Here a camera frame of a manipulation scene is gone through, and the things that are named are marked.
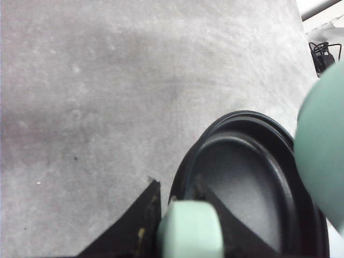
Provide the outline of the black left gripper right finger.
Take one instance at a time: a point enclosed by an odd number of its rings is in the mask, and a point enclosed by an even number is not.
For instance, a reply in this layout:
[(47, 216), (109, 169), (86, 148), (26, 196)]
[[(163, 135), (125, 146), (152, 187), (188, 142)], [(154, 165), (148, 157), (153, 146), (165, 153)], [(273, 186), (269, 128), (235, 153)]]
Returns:
[(223, 233), (225, 257), (278, 257), (259, 236), (251, 231), (224, 205), (208, 187), (201, 175), (197, 175), (193, 186), (193, 198), (210, 203), (216, 210)]

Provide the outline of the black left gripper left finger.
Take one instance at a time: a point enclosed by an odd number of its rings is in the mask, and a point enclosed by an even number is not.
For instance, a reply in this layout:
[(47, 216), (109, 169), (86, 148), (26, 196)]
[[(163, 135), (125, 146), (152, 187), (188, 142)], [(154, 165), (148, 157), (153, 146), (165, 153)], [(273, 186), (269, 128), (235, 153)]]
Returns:
[(77, 257), (158, 257), (161, 184), (153, 180), (128, 210)]

